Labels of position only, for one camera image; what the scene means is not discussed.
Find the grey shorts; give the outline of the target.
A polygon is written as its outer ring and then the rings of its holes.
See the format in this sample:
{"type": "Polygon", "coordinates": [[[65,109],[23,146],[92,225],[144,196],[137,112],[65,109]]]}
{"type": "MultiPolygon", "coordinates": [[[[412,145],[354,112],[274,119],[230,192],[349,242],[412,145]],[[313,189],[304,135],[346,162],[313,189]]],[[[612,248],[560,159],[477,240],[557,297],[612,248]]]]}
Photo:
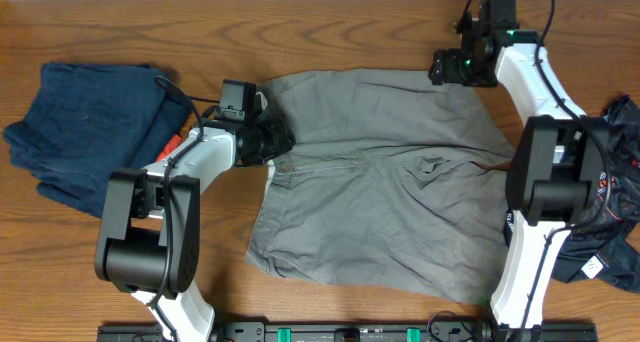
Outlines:
{"type": "Polygon", "coordinates": [[[507,247],[512,145],[474,90],[422,71],[265,83],[296,143],[269,165],[246,259],[264,273],[485,304],[507,247]]]}

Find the black patterned jersey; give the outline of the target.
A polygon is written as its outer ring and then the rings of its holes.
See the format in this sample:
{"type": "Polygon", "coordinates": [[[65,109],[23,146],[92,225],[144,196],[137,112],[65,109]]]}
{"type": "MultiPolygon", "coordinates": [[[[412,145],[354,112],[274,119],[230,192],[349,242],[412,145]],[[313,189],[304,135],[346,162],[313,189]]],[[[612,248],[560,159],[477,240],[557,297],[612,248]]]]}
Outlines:
{"type": "Polygon", "coordinates": [[[626,238],[639,222],[639,108],[624,95],[599,118],[531,116],[507,174],[511,213],[538,226],[564,221],[551,276],[601,279],[639,290],[639,252],[626,238]]]}

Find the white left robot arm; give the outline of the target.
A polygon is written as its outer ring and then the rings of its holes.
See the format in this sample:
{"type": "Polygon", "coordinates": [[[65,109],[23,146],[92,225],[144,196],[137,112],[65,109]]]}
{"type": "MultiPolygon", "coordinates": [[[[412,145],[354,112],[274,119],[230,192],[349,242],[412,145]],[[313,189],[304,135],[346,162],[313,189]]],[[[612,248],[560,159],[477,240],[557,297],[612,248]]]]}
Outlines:
{"type": "Polygon", "coordinates": [[[295,144],[286,122],[207,120],[176,150],[141,169],[123,168],[108,181],[96,245],[97,276],[143,303],[155,331],[134,341],[223,341],[215,309],[195,282],[201,196],[237,166],[262,166],[295,144]]]}

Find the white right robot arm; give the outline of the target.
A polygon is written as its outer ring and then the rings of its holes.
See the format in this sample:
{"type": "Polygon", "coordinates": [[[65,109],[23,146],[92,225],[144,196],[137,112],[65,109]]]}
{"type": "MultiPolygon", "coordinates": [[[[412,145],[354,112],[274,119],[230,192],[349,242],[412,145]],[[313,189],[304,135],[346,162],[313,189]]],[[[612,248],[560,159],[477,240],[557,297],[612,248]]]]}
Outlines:
{"type": "Polygon", "coordinates": [[[505,187],[514,228],[490,305],[498,326],[538,331],[561,247],[584,226],[608,169],[606,124],[572,101],[532,31],[500,30],[437,50],[429,78],[436,85],[503,85],[524,123],[505,187]]]}

